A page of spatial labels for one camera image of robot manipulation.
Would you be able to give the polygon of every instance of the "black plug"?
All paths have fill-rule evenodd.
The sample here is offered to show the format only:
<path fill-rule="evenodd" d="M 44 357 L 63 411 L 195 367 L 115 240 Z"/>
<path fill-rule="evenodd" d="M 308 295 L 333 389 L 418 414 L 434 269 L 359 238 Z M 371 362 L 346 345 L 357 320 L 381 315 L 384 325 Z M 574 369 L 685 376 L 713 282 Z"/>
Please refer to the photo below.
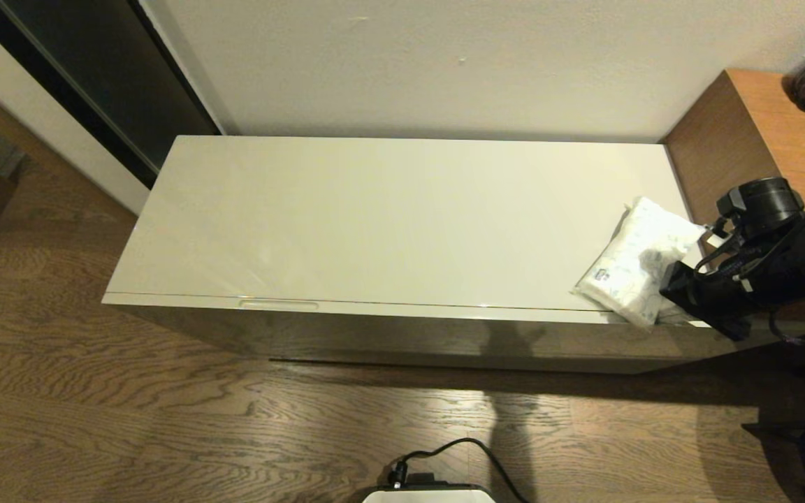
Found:
<path fill-rule="evenodd" d="M 399 461 L 393 466 L 393 470 L 387 474 L 387 481 L 393 486 L 393 489 L 400 489 L 405 485 L 406 473 L 409 471 L 409 465 L 405 461 Z"/>

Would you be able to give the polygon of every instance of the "white cabinet top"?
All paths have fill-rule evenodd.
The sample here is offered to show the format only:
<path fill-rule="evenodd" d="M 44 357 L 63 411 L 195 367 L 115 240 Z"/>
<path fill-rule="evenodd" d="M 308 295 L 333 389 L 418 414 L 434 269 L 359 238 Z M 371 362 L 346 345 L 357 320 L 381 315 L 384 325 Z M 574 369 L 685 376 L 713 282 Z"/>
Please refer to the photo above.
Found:
<path fill-rule="evenodd" d="M 105 302 L 606 321 L 571 293 L 661 145 L 179 137 Z"/>

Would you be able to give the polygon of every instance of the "wooden side table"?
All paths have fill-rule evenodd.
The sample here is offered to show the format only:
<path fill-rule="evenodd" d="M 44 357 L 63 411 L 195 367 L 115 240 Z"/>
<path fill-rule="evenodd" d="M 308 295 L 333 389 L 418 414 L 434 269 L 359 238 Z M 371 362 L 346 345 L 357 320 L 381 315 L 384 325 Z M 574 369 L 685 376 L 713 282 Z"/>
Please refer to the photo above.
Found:
<path fill-rule="evenodd" d="M 718 217 L 732 187 L 783 176 L 805 201 L 805 112 L 783 90 L 785 76 L 726 70 L 664 139 L 686 207 L 699 224 Z M 805 302 L 780 319 L 805 319 Z"/>

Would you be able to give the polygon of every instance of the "white package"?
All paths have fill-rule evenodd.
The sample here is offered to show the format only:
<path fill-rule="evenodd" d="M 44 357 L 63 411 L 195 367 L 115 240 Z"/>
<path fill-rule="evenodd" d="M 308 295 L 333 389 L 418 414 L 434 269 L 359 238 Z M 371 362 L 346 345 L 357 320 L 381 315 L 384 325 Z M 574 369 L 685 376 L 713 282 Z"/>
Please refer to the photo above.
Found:
<path fill-rule="evenodd" d="M 576 291 L 642 328 L 658 317 L 667 266 L 680 261 L 704 233 L 649 198 L 636 198 L 617 236 L 577 283 Z"/>

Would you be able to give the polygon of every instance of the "wooden floor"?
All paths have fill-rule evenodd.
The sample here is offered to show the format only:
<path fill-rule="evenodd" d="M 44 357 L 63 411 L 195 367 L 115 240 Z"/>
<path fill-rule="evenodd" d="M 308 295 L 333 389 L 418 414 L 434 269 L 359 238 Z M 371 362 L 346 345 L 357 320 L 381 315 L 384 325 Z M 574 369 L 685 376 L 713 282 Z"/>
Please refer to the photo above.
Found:
<path fill-rule="evenodd" d="M 801 481 L 739 426 L 798 400 L 779 375 L 241 358 L 100 305 L 131 227 L 23 166 L 0 219 L 0 501 L 354 502 L 466 435 L 533 501 L 777 502 Z M 510 500 L 472 446 L 412 470 Z"/>

